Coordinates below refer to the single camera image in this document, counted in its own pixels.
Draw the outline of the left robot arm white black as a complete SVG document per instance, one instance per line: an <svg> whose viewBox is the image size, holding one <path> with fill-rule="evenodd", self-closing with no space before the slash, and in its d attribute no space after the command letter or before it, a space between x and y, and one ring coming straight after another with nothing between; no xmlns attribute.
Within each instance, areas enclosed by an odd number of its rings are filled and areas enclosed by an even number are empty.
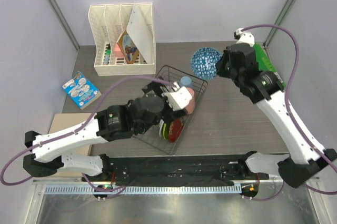
<svg viewBox="0 0 337 224"><path fill-rule="evenodd" d="M170 123L187 114L193 96L185 86L174 82L151 82L144 95L124 105L112 105L93 113L75 126L50 134L28 131L25 145L30 154L23 159L24 170L35 178L49 177L60 170L83 173L107 181L113 167L105 154L95 157L73 153L85 145L103 144L144 134L161 121Z"/></svg>

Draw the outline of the green plate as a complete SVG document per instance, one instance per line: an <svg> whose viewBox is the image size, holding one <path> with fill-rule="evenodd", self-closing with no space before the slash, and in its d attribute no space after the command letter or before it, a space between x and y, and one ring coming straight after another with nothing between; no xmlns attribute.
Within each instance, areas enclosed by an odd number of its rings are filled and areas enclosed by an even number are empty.
<svg viewBox="0 0 337 224"><path fill-rule="evenodd" d="M168 140L169 139L169 132L170 132L170 124L167 124L164 122L162 133L163 133L163 139Z"/></svg>

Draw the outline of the red floral plate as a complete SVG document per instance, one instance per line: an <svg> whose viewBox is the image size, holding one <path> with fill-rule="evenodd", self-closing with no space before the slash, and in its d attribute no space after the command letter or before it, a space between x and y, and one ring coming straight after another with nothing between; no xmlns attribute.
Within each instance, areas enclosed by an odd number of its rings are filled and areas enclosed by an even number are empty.
<svg viewBox="0 0 337 224"><path fill-rule="evenodd" d="M176 142L179 136L182 133L184 128L184 121L183 119L176 119L170 124L170 132L169 132L169 141L171 143Z"/></svg>

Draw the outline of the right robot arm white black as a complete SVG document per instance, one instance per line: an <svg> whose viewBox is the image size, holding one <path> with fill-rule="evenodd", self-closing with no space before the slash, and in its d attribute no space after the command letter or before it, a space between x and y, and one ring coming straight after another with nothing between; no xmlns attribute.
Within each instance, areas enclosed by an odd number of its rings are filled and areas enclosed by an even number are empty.
<svg viewBox="0 0 337 224"><path fill-rule="evenodd" d="M261 71L255 49L246 43L226 47L216 63L220 77L231 79L271 121L288 148L287 154L248 152L238 165L243 179L256 173L280 176L292 188L298 188L336 160L336 151L327 149L309 132L302 121L296 126L295 110L285 104L285 90L275 73Z"/></svg>

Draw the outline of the blue patterned ceramic bowl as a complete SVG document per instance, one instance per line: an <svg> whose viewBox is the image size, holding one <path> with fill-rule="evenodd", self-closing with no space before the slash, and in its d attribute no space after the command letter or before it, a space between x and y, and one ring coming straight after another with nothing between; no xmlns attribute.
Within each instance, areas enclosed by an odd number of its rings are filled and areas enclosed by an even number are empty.
<svg viewBox="0 0 337 224"><path fill-rule="evenodd" d="M191 69L195 76L203 80L216 78L216 63L222 58L222 54L211 47L198 49L191 58Z"/></svg>

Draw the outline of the black wire dish rack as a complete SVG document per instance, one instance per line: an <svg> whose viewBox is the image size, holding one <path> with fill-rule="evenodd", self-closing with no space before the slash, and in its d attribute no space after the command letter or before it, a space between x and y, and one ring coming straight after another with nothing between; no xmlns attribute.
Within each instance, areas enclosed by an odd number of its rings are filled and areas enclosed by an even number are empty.
<svg viewBox="0 0 337 224"><path fill-rule="evenodd" d="M206 92L208 82L168 65L163 66L156 76L165 81L177 83L182 77L188 76L192 81L191 89L194 91L195 106L193 113L173 121L171 125L154 125L146 133L138 134L134 138L168 155L173 155L194 119L197 108Z"/></svg>

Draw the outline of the pink plastic cup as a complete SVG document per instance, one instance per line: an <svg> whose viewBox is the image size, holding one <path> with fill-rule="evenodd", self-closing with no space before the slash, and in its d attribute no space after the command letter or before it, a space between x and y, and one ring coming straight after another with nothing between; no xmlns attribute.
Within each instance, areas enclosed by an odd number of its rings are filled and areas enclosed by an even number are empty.
<svg viewBox="0 0 337 224"><path fill-rule="evenodd" d="M189 104L185 107L187 114L192 114L195 109L195 93L192 88L187 87L192 99L189 101Z"/></svg>

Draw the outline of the light blue plastic cup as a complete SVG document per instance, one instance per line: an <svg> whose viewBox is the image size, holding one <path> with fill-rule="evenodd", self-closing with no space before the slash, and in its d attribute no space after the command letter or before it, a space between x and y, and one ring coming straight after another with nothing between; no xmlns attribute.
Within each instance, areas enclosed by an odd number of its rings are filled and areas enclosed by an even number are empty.
<svg viewBox="0 0 337 224"><path fill-rule="evenodd" d="M180 86L192 88L193 87L192 79L189 76L183 76L180 79Z"/></svg>

